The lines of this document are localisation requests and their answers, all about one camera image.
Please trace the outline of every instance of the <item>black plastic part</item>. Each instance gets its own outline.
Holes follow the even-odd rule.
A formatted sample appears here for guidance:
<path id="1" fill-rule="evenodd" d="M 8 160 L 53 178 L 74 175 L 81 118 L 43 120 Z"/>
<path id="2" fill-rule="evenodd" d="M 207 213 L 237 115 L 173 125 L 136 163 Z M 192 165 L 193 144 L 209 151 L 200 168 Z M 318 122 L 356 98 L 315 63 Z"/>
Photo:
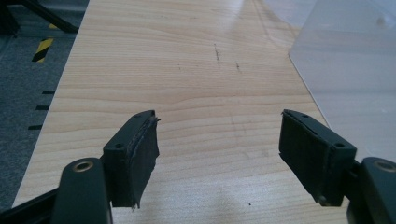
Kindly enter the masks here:
<path id="1" fill-rule="evenodd" d="M 375 223 L 396 223 L 396 163 L 374 157 L 365 158 L 359 178 Z"/>
<path id="2" fill-rule="evenodd" d="M 0 0 L 0 35 L 15 35 L 20 26 L 15 21 L 6 3 Z"/>
<path id="3" fill-rule="evenodd" d="M 27 203 L 7 210 L 0 215 L 0 223 L 50 223 L 57 192 L 58 189 L 53 189 Z"/>
<path id="4" fill-rule="evenodd" d="M 285 109 L 279 151 L 315 202 L 341 205 L 341 181 L 354 163 L 354 146 L 306 114 Z"/>
<path id="5" fill-rule="evenodd" d="M 101 158 L 113 207 L 140 207 L 140 199 L 160 155 L 153 110 L 131 117 L 105 145 Z"/>
<path id="6" fill-rule="evenodd" d="M 61 29 L 62 31 L 66 33 L 71 33 L 75 34 L 78 32 L 78 28 L 72 24 L 70 24 L 67 21 L 64 21 L 57 15 L 55 15 L 53 12 L 48 10 L 47 8 L 41 6 L 37 1 L 35 0 L 19 0 L 21 4 L 23 4 L 25 7 L 29 8 L 32 10 L 35 14 L 43 18 L 44 20 L 54 24 L 56 27 Z"/>
<path id="7" fill-rule="evenodd" d="M 50 223 L 112 223 L 99 159 L 73 161 L 64 168 Z"/>
<path id="8" fill-rule="evenodd" d="M 361 165 L 354 161 L 352 168 L 344 172 L 341 191 L 349 199 L 347 221 L 349 224 L 373 224 L 373 217 L 361 191 L 360 169 Z"/>
<path id="9" fill-rule="evenodd" d="M 77 26 L 74 26 L 71 23 L 63 20 L 62 18 L 57 16 L 55 13 L 53 13 L 46 7 L 43 7 L 36 0 L 0 0 L 0 9 L 1 9 L 0 12 L 3 13 L 4 7 L 6 7 L 6 5 L 24 5 L 29 10 L 33 11 L 37 16 L 54 24 L 56 27 L 58 27 L 60 30 L 64 32 L 69 34 L 76 34 L 78 32 Z M 15 35 L 18 31 L 19 25 L 15 22 L 15 19 L 12 17 L 9 11 L 7 13 L 7 17 L 5 21 L 7 22 L 6 23 L 7 34 Z"/>

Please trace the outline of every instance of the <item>yellow and black hazard tape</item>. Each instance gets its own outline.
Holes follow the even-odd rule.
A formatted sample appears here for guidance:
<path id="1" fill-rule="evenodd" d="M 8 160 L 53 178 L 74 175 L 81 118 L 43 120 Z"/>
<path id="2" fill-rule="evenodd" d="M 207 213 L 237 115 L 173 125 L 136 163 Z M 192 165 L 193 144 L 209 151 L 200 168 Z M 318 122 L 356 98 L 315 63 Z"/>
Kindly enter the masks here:
<path id="1" fill-rule="evenodd" d="M 32 62 L 43 63 L 52 42 L 53 38 L 42 39 L 40 45 L 37 48 L 37 51 L 35 52 L 35 56 L 33 57 Z"/>
<path id="2" fill-rule="evenodd" d="M 29 126 L 27 128 L 27 130 L 41 130 L 42 128 L 43 128 L 42 124 L 40 124 L 40 125 L 32 125 L 32 126 Z"/>

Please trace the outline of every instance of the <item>transparent acrylic panel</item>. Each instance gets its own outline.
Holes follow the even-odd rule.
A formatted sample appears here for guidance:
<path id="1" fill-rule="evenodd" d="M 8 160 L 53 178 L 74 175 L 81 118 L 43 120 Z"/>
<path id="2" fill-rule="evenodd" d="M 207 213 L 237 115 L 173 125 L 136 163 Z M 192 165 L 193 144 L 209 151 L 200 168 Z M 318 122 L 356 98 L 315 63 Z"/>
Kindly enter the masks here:
<path id="1" fill-rule="evenodd" d="M 318 0 L 290 58 L 331 129 L 396 161 L 396 1 Z"/>

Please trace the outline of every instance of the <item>light wood grain surface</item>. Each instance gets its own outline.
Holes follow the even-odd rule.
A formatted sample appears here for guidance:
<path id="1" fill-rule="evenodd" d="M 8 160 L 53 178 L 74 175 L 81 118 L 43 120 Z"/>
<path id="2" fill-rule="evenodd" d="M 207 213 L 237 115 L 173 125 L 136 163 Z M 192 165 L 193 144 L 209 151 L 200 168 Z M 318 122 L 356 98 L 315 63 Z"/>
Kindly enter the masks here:
<path id="1" fill-rule="evenodd" d="M 262 0 L 91 0 L 16 204 L 155 109 L 161 156 L 115 223 L 346 223 L 278 156 L 284 108 L 324 122 L 288 56 L 298 32 Z"/>

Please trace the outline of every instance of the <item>grey carpet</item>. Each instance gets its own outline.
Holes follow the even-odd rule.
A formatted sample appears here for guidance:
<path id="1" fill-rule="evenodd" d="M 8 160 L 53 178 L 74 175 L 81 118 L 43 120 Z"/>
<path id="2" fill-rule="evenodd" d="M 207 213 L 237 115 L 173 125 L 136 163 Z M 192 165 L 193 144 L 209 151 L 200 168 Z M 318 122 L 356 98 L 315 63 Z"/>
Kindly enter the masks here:
<path id="1" fill-rule="evenodd" d="M 49 23 L 24 7 L 11 11 L 21 31 L 17 37 L 0 36 L 0 212 L 15 200 L 75 37 L 55 31 L 45 61 L 34 63 Z M 84 15 L 54 12 L 77 26 Z"/>

